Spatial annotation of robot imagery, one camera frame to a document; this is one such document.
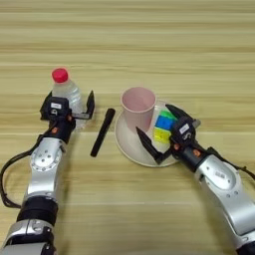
pink cup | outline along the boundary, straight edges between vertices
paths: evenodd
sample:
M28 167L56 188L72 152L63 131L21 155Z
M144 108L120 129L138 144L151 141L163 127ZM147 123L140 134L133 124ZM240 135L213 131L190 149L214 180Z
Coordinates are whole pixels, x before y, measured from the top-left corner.
M121 102L128 128L135 133L135 127L148 131L155 106L155 94L142 87L130 88L123 93Z

plastic bottle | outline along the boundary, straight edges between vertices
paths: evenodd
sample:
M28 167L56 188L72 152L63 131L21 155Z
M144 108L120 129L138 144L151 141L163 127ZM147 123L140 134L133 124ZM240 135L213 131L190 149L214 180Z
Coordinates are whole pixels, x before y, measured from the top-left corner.
M55 82L52 90L53 97L66 98L69 100L69 107L75 114L80 114L84 111L82 95L77 85L69 79L66 69L56 69L52 72L52 77ZM84 120L76 120L76 128L83 128Z

black marker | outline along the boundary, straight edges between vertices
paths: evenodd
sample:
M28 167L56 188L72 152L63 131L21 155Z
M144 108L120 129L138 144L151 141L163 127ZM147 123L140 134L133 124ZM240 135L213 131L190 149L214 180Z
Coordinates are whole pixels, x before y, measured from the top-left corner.
M93 149L92 149L92 152L91 152L91 156L97 156L99 150L100 150L100 147L105 139L105 136L108 132L108 129L109 129L109 126L115 116L115 113L116 111L112 108L109 108L107 113L106 113L106 117L105 117L105 120L101 126L101 129L100 129L100 132L99 132L99 135L95 141L95 144L93 146Z

black cable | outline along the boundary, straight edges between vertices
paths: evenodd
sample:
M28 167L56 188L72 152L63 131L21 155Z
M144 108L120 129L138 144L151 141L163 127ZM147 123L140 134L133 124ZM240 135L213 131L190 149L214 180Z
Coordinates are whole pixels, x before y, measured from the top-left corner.
M4 179L4 173L7 170L7 168L15 163L16 161L31 155L32 152L35 150L36 147L38 147L39 143L42 141L42 139L48 134L48 132L50 132L55 126L56 126L57 122L54 122L43 134L39 135L35 145L33 147L31 147L29 150L21 152L15 156L13 156L12 158L10 158L2 167L1 172L0 172L0 194L1 194L1 198L3 201L3 204L6 207L10 207L10 208L21 208L20 204L17 204L15 202L13 202L10 198L7 197L7 192L4 189L4 184L3 184L3 179Z

plate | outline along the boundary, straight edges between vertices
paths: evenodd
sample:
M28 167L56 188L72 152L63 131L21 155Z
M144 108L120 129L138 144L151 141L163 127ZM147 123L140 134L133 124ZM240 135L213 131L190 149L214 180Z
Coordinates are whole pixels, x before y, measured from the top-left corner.
M152 132L157 120L158 115L162 110L168 109L165 107L166 102L164 101L157 101L154 108L153 117L150 123L150 127L147 131L147 135L151 138L152 144L158 151L165 152L169 148L169 144L161 143L154 141L152 139ZM149 166L149 167L164 167L169 166L177 162L172 156L167 158L162 164L158 165L152 156L146 151L146 149L142 146L138 134L133 133L127 126L127 123L124 118L124 113L121 113L118 116L115 126L115 135L116 135L116 142L121 150L121 152L130 160L135 163Z

